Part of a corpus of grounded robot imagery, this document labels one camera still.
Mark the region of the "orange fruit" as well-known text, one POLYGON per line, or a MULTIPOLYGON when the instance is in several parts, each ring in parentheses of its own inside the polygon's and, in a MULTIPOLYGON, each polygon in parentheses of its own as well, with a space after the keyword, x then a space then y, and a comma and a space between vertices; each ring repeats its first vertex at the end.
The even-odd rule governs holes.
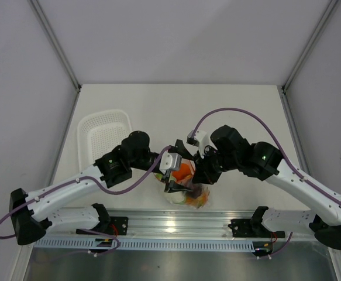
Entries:
POLYGON ((181 163, 180 169, 172 172, 172 177, 176 182, 188 180, 193 176, 192 167, 188 163, 181 163))

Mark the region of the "clear zip bag orange zipper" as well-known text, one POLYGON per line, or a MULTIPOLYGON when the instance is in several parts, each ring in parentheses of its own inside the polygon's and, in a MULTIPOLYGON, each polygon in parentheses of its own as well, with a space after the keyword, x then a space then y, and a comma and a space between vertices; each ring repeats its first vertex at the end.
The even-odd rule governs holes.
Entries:
MULTIPOLYGON (((194 175, 194 172, 195 172, 195 168, 194 168, 194 164, 193 164, 193 162, 192 161, 190 161, 190 160, 182 160, 182 162, 181 163, 188 163, 191 167, 192 167, 192 170, 193 170, 193 175, 194 175)), ((187 186, 187 187, 189 187, 189 188, 191 188, 191 186, 192 185, 196 185, 196 184, 194 184, 193 182, 192 182, 192 178, 193 178, 193 176, 190 178, 190 179, 188 179, 188 180, 183 180, 183 181, 179 181, 179 182, 176 182, 176 183, 178 183, 178 184, 182 184, 182 185, 184 185, 184 186, 187 186)))

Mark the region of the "green white cabbage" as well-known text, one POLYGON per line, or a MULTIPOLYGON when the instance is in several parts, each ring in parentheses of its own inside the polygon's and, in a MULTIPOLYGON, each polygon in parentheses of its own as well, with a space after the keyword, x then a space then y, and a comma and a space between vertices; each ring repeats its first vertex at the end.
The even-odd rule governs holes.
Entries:
POLYGON ((163 174, 161 173, 154 173, 154 177, 157 179, 157 181, 160 182, 160 192, 164 196, 164 198, 170 203, 170 204, 176 204, 176 205, 185 205, 186 204, 186 195, 183 191, 178 191, 175 193, 168 193, 165 192, 165 182, 162 181, 163 174))

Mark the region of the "small orange pineapple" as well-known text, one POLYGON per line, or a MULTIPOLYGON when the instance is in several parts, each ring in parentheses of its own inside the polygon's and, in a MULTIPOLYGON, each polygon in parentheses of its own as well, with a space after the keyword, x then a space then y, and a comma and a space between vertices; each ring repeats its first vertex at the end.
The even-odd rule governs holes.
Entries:
POLYGON ((186 205, 199 209, 202 208, 203 206, 207 205, 208 203, 208 199, 209 199, 209 195, 210 195, 210 191, 207 187, 204 187, 205 191, 203 192, 203 195, 199 196, 198 198, 192 198, 190 193, 191 192, 187 192, 186 193, 186 205))

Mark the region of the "dark red fruit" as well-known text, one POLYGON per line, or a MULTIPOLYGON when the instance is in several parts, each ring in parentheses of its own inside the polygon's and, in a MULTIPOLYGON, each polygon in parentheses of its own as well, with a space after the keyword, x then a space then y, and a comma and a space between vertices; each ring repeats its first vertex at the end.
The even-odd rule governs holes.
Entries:
POLYGON ((203 195, 203 192, 205 191, 205 188, 201 184, 196 184, 191 186, 191 197, 192 198, 198 198, 199 196, 203 195))

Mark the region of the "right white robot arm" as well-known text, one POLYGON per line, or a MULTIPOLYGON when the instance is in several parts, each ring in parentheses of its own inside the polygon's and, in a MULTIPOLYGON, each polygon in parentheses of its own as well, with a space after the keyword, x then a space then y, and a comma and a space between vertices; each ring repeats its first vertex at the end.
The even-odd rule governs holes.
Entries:
POLYGON ((187 142, 198 148, 193 183, 212 185, 222 173, 237 170, 278 187, 308 207, 305 211, 284 211, 259 206, 251 219, 231 221, 234 237, 264 238, 273 232, 294 232, 313 235, 323 245, 341 250, 341 194, 293 166, 272 144, 250 144, 227 125, 211 135, 193 130, 187 142))

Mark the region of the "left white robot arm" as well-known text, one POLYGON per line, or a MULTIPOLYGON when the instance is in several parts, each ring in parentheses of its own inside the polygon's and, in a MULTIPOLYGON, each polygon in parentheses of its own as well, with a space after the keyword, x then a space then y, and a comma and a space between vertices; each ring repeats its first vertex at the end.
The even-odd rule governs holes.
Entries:
POLYGON ((192 155, 181 140, 160 153, 149 148, 149 135, 134 131, 111 152, 104 154, 76 176, 40 190, 11 192, 9 216, 18 245, 32 244, 53 231, 75 230, 79 234, 104 234, 111 218, 103 204, 95 203, 80 211, 64 209, 68 203, 95 191, 123 195, 137 187, 149 174, 160 174, 166 186, 168 179, 179 170, 183 159, 192 155))

